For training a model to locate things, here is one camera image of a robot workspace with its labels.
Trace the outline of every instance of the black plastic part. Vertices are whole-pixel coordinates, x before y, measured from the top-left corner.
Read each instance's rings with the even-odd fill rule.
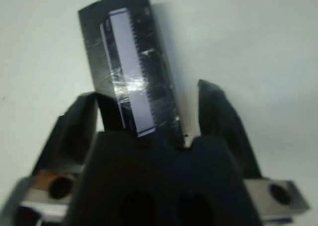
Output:
[[[149,225],[184,225],[184,213],[194,206],[203,210],[193,212],[196,225],[200,216],[218,226],[262,225],[222,138],[199,137],[179,151],[156,134],[141,150],[123,132],[98,135],[63,225],[124,226],[122,206],[134,192],[146,195],[139,209],[154,202],[156,212],[143,216]]]
[[[52,169],[59,157],[83,163],[96,132],[96,94],[83,94],[67,112],[58,118],[37,161],[32,175],[38,170]]]
[[[84,37],[85,48],[94,82],[98,93],[97,101],[106,130],[134,132],[134,124],[122,126],[122,120],[114,88],[122,89],[124,81],[112,80],[113,73],[108,65],[103,45],[100,25],[105,23],[109,12],[127,8],[135,34],[139,61],[141,62],[143,82],[154,118],[156,131],[164,132],[175,147],[184,145],[184,138],[176,108],[167,66],[158,40],[152,9],[149,0],[99,0],[79,11],[79,19]],[[110,53],[116,53],[115,43],[109,46]],[[119,63],[117,55],[112,63]],[[127,109],[123,110],[124,118]]]
[[[243,178],[262,178],[243,124],[225,93],[217,85],[204,80],[198,85],[201,134],[220,136],[225,140]]]
[[[19,204],[26,192],[29,190],[33,182],[32,178],[23,178],[21,179],[14,190],[11,192],[10,197],[8,198],[6,204],[4,205],[1,216],[0,216],[0,225],[1,226],[14,226],[15,216]]]
[[[16,210],[13,225],[14,226],[36,226],[41,219],[41,215],[31,208],[19,206]]]

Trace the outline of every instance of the white wall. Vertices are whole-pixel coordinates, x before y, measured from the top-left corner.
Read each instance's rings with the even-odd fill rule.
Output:
[[[0,0],[0,202],[61,115],[93,90],[77,11],[96,0]],[[295,179],[318,206],[316,0],[151,0],[184,128],[199,133],[197,81],[221,86],[264,175]]]

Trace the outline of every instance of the comb teeth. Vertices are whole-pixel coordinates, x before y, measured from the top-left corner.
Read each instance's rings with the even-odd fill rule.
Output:
[[[134,118],[138,137],[155,131],[153,112],[150,107],[149,95],[146,90],[148,81],[145,79],[143,64],[140,59],[140,49],[137,44],[137,35],[133,28],[133,22],[127,8],[121,8],[109,12],[112,32],[117,47],[123,79],[127,87],[127,97],[130,101],[131,112]]]
[[[154,125],[156,125],[156,123],[157,123],[156,113],[153,111],[153,108],[151,105],[151,103],[154,102],[154,99],[151,96],[151,94],[149,93],[149,88],[148,88],[149,82],[147,79],[147,74],[145,73],[146,66],[144,65],[144,62],[142,61],[143,58],[141,55],[141,49],[140,49],[139,42],[138,42],[138,35],[136,34],[136,29],[135,29],[135,25],[134,25],[131,13],[129,11],[127,13],[128,13],[128,17],[129,17],[130,27],[131,27],[133,37],[134,37],[135,47],[136,47],[137,54],[138,54],[138,61],[139,61],[140,69],[141,69],[141,72],[142,72],[142,75],[144,77],[145,82],[147,82],[144,91],[145,91],[147,98],[148,98],[148,101],[149,101],[150,112],[151,112],[151,115],[152,115],[153,120],[155,122]]]

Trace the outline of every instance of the hole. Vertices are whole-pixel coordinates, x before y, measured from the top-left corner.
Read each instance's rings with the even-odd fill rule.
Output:
[[[155,221],[156,206],[148,194],[134,192],[125,197],[121,215],[125,226],[150,226]]]
[[[272,197],[282,205],[289,205],[292,202],[292,197],[283,187],[272,184],[269,186],[269,191]]]
[[[52,199],[60,200],[67,196],[73,188],[73,181],[60,177],[54,180],[49,187],[49,195]]]
[[[199,195],[182,195],[178,202],[178,213],[185,226],[213,225],[210,205]]]

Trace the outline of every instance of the white background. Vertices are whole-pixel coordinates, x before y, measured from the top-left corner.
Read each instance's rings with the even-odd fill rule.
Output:
[[[57,117],[93,90],[77,11],[97,0],[0,0],[0,206]],[[197,81],[222,87],[265,176],[295,179],[318,206],[317,0],[151,0],[185,132],[199,133]]]

